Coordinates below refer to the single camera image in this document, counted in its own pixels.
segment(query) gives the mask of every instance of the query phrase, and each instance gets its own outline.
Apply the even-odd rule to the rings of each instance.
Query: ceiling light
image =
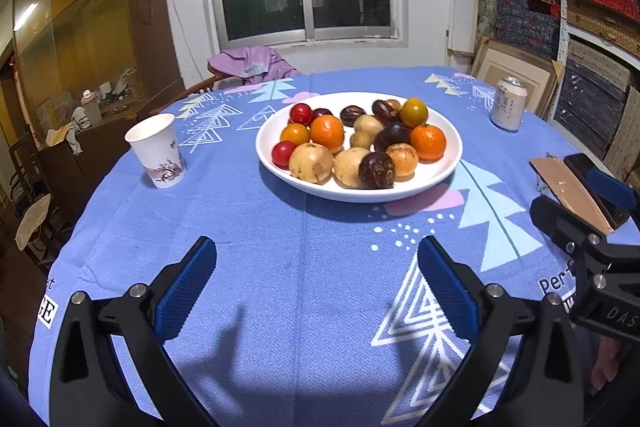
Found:
[[[33,13],[33,11],[38,7],[38,3],[32,3],[29,7],[24,11],[20,18],[15,22],[14,32],[17,32],[20,28],[24,26],[24,23],[27,22],[29,16]]]

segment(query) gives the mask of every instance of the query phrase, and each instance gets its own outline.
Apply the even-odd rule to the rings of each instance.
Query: small red fruit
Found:
[[[296,149],[296,144],[293,142],[280,142],[271,151],[271,160],[276,167],[281,169],[289,168],[289,158]]]
[[[293,123],[301,123],[302,125],[309,125],[313,120],[314,112],[306,105],[306,103],[297,103],[291,108],[289,113],[289,120]]]
[[[313,115],[313,118],[311,119],[311,121],[314,121],[316,118],[320,118],[321,116],[326,116],[326,115],[333,116],[334,114],[331,111],[329,111],[328,109],[325,109],[324,107],[322,107],[320,109],[316,109],[314,111],[314,115]]]

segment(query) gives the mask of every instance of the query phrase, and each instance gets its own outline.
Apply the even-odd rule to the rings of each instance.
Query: beverage can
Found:
[[[522,122],[526,103],[525,84],[513,76],[505,76],[495,86],[491,121],[504,130],[517,131]]]

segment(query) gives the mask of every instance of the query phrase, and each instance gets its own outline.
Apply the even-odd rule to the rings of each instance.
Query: blue gripper pad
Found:
[[[478,304],[453,269],[453,261],[425,237],[418,245],[418,267],[460,339],[470,343],[480,330]]]
[[[201,237],[181,261],[178,275],[156,304],[154,333],[160,343],[178,336],[216,269],[217,258],[216,244],[208,237]]]
[[[635,210],[638,207],[636,194],[631,187],[598,169],[587,172],[586,182],[593,192],[622,210]]]

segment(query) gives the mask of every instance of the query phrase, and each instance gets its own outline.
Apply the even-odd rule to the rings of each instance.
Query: smartphone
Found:
[[[626,220],[629,219],[629,213],[626,210],[622,210],[615,206],[615,204],[610,203],[604,198],[599,197],[595,192],[590,190],[590,188],[585,183],[585,178],[587,177],[587,172],[591,169],[597,169],[595,164],[589,159],[589,157],[584,153],[572,154],[571,156],[567,156],[564,159],[564,164],[569,167],[571,172],[574,174],[576,178],[580,180],[580,183],[587,189],[593,201],[596,202],[597,206],[600,208],[604,217],[609,221],[611,228],[617,230],[620,226],[626,223]]]

